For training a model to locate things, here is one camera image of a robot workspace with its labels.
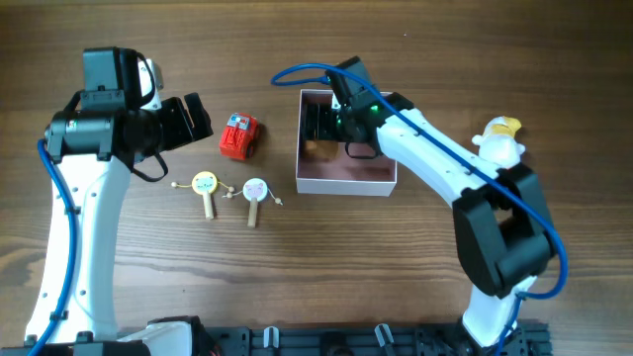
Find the red toy fire truck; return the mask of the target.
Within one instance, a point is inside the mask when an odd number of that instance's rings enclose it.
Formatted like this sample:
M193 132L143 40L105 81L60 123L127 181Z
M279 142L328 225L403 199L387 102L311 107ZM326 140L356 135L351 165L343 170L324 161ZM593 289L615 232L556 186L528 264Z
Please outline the red toy fire truck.
M254 117L244 113L233 113L220 139L220 153L235 160L250 158L254 153L259 133L260 125Z

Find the pink cardboard box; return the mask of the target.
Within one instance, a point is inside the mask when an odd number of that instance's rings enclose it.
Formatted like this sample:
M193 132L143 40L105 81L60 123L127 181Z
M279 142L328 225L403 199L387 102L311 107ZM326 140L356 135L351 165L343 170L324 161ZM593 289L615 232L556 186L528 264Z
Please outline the pink cardboard box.
M398 182L398 163L385 156L364 159L372 149L366 144L339 144L332 161L312 161L302 157L302 121L307 104L332 102L330 90L300 91L299 128L295 178L300 194L388 197Z

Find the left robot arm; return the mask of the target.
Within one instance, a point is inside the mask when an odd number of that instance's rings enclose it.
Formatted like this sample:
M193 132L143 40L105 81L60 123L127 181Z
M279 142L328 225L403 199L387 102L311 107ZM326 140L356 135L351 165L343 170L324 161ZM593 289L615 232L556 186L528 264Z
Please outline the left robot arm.
M85 84L38 143L52 183L45 270L18 355L206 355L195 316L121 335L113 301L118 224L137 165L213 132L200 97L161 99L158 68L122 47L83 52Z

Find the white plush duck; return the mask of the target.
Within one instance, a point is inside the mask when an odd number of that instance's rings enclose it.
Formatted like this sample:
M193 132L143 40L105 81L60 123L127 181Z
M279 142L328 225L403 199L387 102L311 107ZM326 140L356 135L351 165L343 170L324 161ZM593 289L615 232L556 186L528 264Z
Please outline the white plush duck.
M522 124L518 119L501 116L489 121L482 134L472 137L472 143L479 148L478 155L486 161L503 168L510 168L520 162L526 148L515 139Z

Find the brown plush toy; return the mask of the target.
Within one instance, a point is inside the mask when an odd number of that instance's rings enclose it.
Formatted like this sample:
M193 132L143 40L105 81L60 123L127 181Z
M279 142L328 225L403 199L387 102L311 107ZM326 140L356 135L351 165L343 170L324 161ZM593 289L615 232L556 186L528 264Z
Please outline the brown plush toy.
M302 157L312 161L332 161L339 155L339 143L332 140L305 140Z

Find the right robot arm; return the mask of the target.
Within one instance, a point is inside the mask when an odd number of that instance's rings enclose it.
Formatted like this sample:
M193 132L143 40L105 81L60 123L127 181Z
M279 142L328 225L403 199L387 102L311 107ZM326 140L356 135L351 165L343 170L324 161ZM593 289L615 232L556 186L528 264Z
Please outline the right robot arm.
M473 284L462 327L472 345L501 354L518 335L523 301L556 297L568 278L567 252L537 175L508 156L508 140L492 126L482 137L493 144L484 158L433 127L401 94L380 94L357 56L321 70L317 81L334 101L311 107L305 138L367 144L451 207L458 258Z

